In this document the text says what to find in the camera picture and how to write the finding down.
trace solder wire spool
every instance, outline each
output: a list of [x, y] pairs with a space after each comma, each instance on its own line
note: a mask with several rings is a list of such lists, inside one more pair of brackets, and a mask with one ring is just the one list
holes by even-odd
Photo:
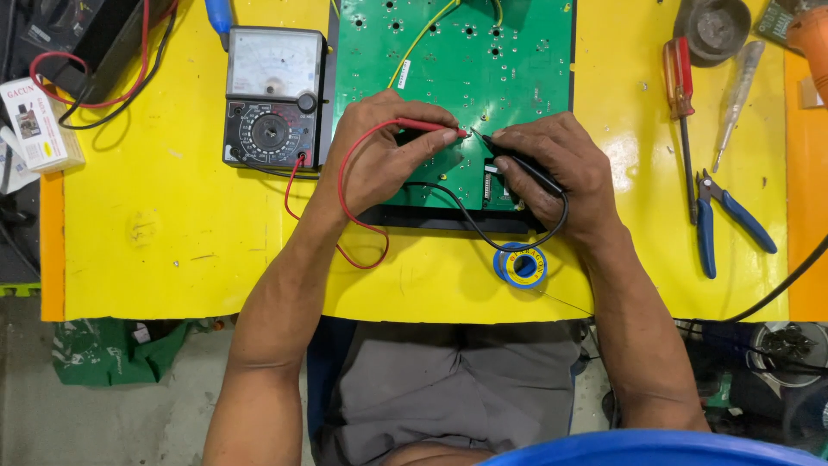
[[[521, 243], [507, 243], [503, 247], [519, 248]], [[497, 251], [492, 261], [494, 273], [503, 281], [519, 289], [532, 289], [546, 278], [546, 256], [538, 248], [523, 252]]]

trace fingernail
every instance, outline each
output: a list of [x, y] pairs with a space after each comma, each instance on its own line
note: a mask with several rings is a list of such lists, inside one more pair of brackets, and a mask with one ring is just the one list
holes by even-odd
[[456, 140], [457, 140], [457, 132], [456, 131], [454, 131], [453, 129], [444, 129], [443, 130], [443, 141], [445, 141], [446, 145], [451, 144]]
[[509, 169], [509, 162], [506, 161], [505, 157], [495, 158], [494, 164], [498, 167], [498, 170], [500, 170], [501, 172], [505, 172]]

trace diagonal cutter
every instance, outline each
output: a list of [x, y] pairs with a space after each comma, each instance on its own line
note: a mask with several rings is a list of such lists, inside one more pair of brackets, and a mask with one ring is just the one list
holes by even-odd
[[713, 178], [703, 170], [703, 177], [696, 172], [696, 182], [699, 183], [699, 198], [696, 205], [699, 209], [699, 253], [701, 268], [707, 278], [716, 278], [716, 258], [713, 245], [713, 209], [710, 207], [710, 198], [719, 201], [725, 212], [728, 213], [765, 252], [776, 254], [776, 243], [768, 232], [759, 224], [755, 217], [750, 215], [726, 190], [717, 185]]

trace gray shorts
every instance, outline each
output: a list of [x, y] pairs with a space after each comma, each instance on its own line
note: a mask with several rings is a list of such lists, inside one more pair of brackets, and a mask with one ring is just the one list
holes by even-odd
[[567, 435], [574, 327], [360, 323], [318, 464], [374, 466], [424, 440], [502, 453]]

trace green circuit board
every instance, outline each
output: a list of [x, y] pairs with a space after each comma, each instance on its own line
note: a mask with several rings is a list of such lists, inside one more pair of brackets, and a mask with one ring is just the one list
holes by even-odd
[[[388, 87], [408, 47], [446, 1], [342, 0], [334, 125], [349, 103]], [[570, 109], [575, 3], [501, 3], [500, 27], [491, 0], [464, 0], [449, 9], [414, 47], [393, 89], [405, 100], [440, 105], [461, 128], [484, 134]], [[518, 208], [504, 196], [498, 174], [490, 177], [498, 192], [486, 198], [484, 165], [491, 157], [471, 135], [424, 163], [409, 181], [441, 184], [472, 210]], [[456, 208], [444, 192], [427, 187], [404, 188], [388, 203]]]

